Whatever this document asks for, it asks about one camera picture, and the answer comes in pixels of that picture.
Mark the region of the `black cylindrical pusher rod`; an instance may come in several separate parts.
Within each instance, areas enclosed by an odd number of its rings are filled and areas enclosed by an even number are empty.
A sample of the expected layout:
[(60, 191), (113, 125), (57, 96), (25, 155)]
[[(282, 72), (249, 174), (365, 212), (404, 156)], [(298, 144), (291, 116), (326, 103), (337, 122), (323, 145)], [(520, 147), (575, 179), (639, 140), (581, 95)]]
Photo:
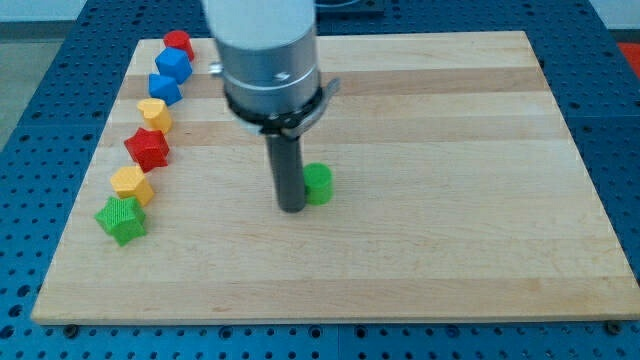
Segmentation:
[(306, 193), (299, 139), (268, 135), (266, 148), (279, 208), (287, 213), (300, 212), (306, 205)]

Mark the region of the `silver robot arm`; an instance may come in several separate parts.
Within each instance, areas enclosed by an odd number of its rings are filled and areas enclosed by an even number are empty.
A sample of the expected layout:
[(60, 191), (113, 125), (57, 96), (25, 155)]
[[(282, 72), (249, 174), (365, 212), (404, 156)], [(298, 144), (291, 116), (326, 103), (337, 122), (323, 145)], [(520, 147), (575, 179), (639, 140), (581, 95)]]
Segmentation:
[(312, 0), (203, 0), (227, 104), (250, 131), (264, 136), (278, 205), (306, 204), (300, 138), (322, 116)]

